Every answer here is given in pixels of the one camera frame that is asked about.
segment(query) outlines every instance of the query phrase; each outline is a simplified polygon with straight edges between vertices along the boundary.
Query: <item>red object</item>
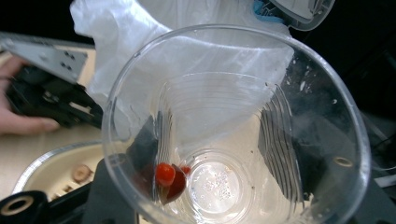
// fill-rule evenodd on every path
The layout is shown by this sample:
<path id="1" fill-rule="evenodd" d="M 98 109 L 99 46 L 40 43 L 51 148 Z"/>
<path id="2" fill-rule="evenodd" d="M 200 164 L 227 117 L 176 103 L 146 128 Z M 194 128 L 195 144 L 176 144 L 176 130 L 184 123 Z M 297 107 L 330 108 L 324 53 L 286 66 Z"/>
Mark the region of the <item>red object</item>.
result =
<path id="1" fill-rule="evenodd" d="M 189 174 L 191 171 L 191 168 L 189 166 L 182 166 L 180 169 L 184 172 L 185 175 Z"/>
<path id="2" fill-rule="evenodd" d="M 155 181 L 162 187 L 170 187 L 176 176 L 175 168 L 169 164 L 161 162 L 155 170 Z"/>
<path id="3" fill-rule="evenodd" d="M 172 166 L 176 171 L 175 179 L 172 185 L 169 187 L 163 187 L 159 185 L 159 196 L 163 204 L 171 203 L 172 201 L 176 200 L 186 188 L 186 175 L 176 165 L 172 164 Z"/>

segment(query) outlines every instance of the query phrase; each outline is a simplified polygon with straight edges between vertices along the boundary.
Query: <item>finger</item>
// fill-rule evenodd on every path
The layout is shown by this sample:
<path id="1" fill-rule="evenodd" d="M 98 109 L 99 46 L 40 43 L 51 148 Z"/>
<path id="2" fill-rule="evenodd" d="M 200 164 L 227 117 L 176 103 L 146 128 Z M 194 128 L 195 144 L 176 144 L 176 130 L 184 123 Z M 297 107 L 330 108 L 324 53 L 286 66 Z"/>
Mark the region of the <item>finger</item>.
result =
<path id="1" fill-rule="evenodd" d="M 12 56 L 0 67 L 0 77 L 12 77 L 26 64 L 24 59 Z"/>
<path id="2" fill-rule="evenodd" d="M 53 119 L 24 117 L 10 111 L 0 112 L 0 133 L 45 133 L 59 127 L 59 123 Z"/>

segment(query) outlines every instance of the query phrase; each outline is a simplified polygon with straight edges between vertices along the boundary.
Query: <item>metal bracket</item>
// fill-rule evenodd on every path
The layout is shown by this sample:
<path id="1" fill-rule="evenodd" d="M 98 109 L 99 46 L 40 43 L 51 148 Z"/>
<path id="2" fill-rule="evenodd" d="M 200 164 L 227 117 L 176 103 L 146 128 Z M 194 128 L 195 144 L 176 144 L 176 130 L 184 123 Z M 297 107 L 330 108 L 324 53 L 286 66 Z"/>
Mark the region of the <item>metal bracket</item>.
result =
<path id="1" fill-rule="evenodd" d="M 72 84 L 77 83 L 87 60 L 87 53 L 85 52 L 56 49 L 53 46 L 9 38 L 2 39 L 0 46 L 2 49 L 32 63 L 34 66 Z"/>

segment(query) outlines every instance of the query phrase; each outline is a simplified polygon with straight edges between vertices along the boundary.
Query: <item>metal ring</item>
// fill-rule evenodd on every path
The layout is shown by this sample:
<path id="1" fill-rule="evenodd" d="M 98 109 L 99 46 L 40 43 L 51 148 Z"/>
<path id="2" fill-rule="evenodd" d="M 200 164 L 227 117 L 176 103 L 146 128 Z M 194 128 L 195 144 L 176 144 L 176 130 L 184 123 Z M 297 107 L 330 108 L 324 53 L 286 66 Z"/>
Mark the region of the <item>metal ring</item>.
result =
<path id="1" fill-rule="evenodd" d="M 29 195 L 23 195 L 20 196 L 16 199 L 13 199 L 6 203 L 1 208 L 1 215 L 3 216 L 13 216 L 18 214 L 19 212 L 24 211 L 26 208 L 28 208 L 32 203 L 35 201 L 35 199 L 32 196 Z"/>

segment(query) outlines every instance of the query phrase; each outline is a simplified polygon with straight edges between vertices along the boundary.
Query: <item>water droplet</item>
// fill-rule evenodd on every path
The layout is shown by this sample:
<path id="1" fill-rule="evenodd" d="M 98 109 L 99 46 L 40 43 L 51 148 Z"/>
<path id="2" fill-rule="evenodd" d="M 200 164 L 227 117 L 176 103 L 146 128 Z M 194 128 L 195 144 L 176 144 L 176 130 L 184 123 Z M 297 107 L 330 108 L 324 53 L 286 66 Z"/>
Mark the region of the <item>water droplet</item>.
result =
<path id="1" fill-rule="evenodd" d="M 206 191 L 211 191 L 214 187 L 215 185 L 210 181 L 204 184 L 204 190 Z"/>
<path id="2" fill-rule="evenodd" d="M 300 91 L 302 91 L 302 90 L 304 89 L 304 86 L 305 86 L 305 81 L 303 81 L 303 82 L 301 83 L 301 85 L 300 85 Z"/>

